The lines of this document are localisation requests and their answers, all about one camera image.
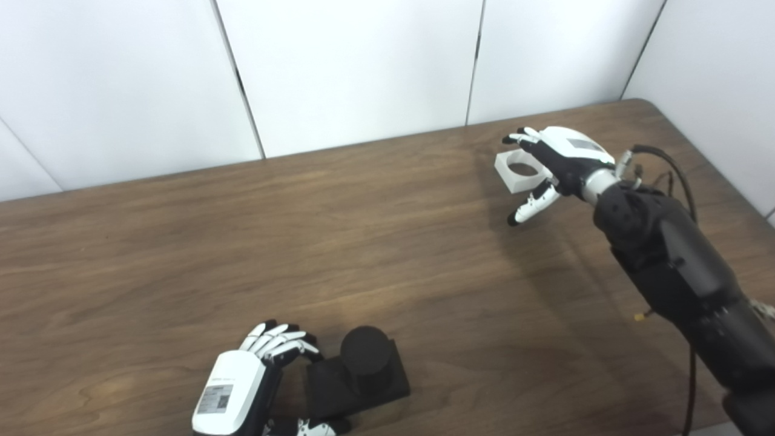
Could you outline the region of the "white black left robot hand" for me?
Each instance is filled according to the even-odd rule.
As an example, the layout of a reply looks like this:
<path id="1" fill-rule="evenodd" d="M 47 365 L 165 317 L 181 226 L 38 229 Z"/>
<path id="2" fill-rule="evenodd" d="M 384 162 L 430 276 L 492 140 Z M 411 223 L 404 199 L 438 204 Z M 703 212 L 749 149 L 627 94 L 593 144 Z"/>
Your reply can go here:
<path id="1" fill-rule="evenodd" d="M 323 361 L 314 335 L 269 319 L 216 359 L 192 414 L 194 435 L 343 435 L 346 418 L 272 417 L 283 369 L 297 358 Z"/>

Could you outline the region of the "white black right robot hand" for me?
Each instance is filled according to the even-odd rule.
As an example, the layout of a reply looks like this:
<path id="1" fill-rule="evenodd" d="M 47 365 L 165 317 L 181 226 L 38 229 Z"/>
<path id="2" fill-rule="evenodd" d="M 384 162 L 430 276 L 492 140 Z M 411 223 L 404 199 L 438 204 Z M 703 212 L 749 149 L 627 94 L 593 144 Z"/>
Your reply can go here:
<path id="1" fill-rule="evenodd" d="M 537 131 L 521 127 L 502 138 L 530 154 L 548 172 L 507 223 L 515 227 L 547 209 L 561 196 L 575 196 L 596 206 L 599 197 L 618 183 L 615 158 L 597 142 L 576 130 L 546 127 Z"/>

